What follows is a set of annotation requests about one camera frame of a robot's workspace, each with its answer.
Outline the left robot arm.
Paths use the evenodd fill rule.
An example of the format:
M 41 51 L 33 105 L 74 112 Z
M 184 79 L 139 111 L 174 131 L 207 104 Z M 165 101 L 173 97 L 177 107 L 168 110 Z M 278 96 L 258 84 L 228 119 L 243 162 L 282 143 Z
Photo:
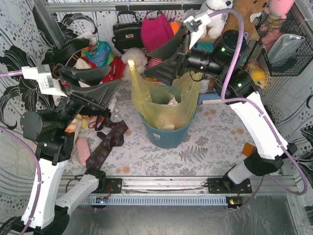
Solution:
M 60 102 L 53 109 L 25 112 L 20 119 L 24 139 L 37 143 L 33 154 L 36 167 L 31 196 L 22 216 L 15 216 L 1 226 L 3 235 L 11 231 L 35 235 L 60 235 L 66 229 L 73 211 L 90 193 L 111 188 L 101 166 L 114 147 L 122 146 L 127 125 L 112 122 L 108 105 L 119 80 L 103 82 L 110 66 L 91 69 L 75 69 L 61 66 L 59 77 L 52 77 L 48 65 L 23 67 L 10 72 L 35 80 L 44 94 L 58 96 Z M 84 109 L 100 111 L 102 125 L 110 128 L 108 134 L 96 131 L 101 143 L 86 160 L 86 172 L 70 191 L 58 198 L 61 177 L 71 157 L 75 134 L 67 128 Z

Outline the yellow trash bag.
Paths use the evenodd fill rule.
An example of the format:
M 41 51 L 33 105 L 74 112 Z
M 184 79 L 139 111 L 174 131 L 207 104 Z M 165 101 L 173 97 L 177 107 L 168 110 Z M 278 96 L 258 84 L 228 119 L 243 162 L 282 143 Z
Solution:
M 174 80 L 172 86 L 149 82 L 141 77 L 134 61 L 128 61 L 132 78 L 132 102 L 146 122 L 158 129 L 173 131 L 184 127 L 193 117 L 198 103 L 202 74 L 193 71 Z M 168 106 L 175 97 L 178 105 Z

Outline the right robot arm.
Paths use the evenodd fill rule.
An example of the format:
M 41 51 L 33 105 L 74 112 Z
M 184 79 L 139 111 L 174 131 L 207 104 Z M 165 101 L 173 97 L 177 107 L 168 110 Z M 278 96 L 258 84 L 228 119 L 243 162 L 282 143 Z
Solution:
M 241 119 L 256 145 L 256 150 L 241 163 L 232 167 L 220 180 L 217 190 L 243 192 L 243 184 L 251 176 L 265 176 L 279 170 L 283 160 L 297 150 L 277 131 L 262 104 L 257 86 L 248 72 L 239 68 L 248 46 L 244 36 L 228 30 L 217 40 L 212 52 L 193 48 L 190 40 L 195 33 L 167 42 L 159 47 L 169 55 L 162 62 L 145 70 L 145 75 L 165 85 L 186 72 L 200 72 L 218 77 L 215 89 Z

